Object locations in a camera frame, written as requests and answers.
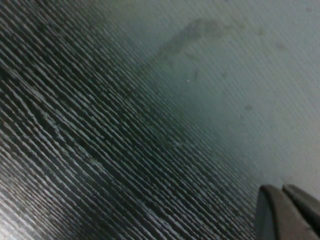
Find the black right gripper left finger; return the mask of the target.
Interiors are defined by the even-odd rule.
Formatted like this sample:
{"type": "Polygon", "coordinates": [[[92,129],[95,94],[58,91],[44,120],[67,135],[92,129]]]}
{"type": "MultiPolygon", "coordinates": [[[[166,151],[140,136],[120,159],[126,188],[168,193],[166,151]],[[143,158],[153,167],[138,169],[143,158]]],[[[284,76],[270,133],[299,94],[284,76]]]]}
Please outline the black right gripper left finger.
{"type": "Polygon", "coordinates": [[[258,190],[254,236],[256,240],[314,240],[316,232],[282,188],[265,184],[258,190]]]}

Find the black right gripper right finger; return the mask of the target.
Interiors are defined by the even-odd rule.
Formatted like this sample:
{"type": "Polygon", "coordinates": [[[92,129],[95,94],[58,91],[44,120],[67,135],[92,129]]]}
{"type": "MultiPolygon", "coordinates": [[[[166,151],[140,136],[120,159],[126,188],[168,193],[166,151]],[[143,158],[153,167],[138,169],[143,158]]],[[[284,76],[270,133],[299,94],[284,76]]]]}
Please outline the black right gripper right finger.
{"type": "Polygon", "coordinates": [[[290,198],[314,232],[320,231],[320,201],[294,184],[285,184],[282,191],[290,198]]]}

